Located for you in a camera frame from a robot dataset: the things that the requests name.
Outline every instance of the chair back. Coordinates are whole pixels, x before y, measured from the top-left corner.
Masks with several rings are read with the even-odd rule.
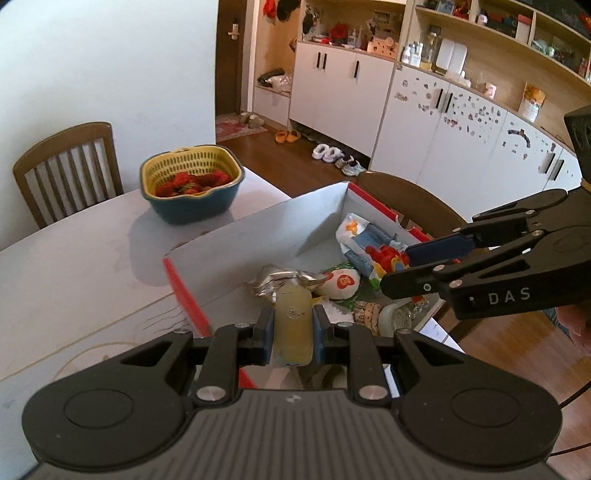
[[[404,228],[409,221],[433,238],[449,235],[453,229],[467,225],[450,206],[414,183],[377,171],[365,171],[355,183],[376,200],[402,215]]]
[[[39,228],[123,194],[107,122],[76,125],[46,138],[12,172]]]

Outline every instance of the yellow liquid bottle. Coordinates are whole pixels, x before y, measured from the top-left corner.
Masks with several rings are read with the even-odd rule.
[[[299,285],[283,285],[275,303],[275,354],[287,365],[312,360],[312,294]]]

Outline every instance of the white ball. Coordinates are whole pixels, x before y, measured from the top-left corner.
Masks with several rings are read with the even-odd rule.
[[[331,300],[345,300],[355,295],[360,281],[361,276],[354,268],[338,268],[330,272],[328,279],[314,292]]]

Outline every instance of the crumpled foil bag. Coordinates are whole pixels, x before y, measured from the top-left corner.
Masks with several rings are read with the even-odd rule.
[[[324,273],[311,273],[276,265],[261,268],[254,282],[249,283],[257,297],[265,297],[271,303],[277,299],[277,290],[283,285],[300,285],[312,291],[326,281]]]

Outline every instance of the shoe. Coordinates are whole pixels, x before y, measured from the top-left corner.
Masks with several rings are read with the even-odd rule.
[[[246,125],[248,122],[248,118],[252,115],[252,112],[242,112],[240,117],[238,118],[238,123],[241,125]]]
[[[324,160],[326,163],[334,163],[343,156],[344,153],[341,152],[341,150],[336,147],[330,147],[328,152],[326,152],[324,157],[322,157],[322,160]]]
[[[328,152],[329,148],[330,147],[325,143],[317,145],[316,148],[312,150],[312,158],[314,160],[322,160],[324,154]]]
[[[342,172],[348,177],[356,177],[363,171],[365,171],[365,168],[363,168],[357,160],[349,160],[342,168]]]
[[[353,157],[349,157],[349,160],[345,160],[344,158],[340,158],[335,162],[335,167],[341,169],[343,168],[348,161],[353,160]]]
[[[301,138],[301,133],[297,130],[290,130],[287,134],[287,143],[297,142]]]
[[[278,130],[275,134],[275,142],[277,143],[285,143],[285,140],[288,138],[288,133],[286,130]]]
[[[263,125],[265,125],[265,121],[260,116],[253,114],[248,117],[248,128],[251,130],[262,127]]]

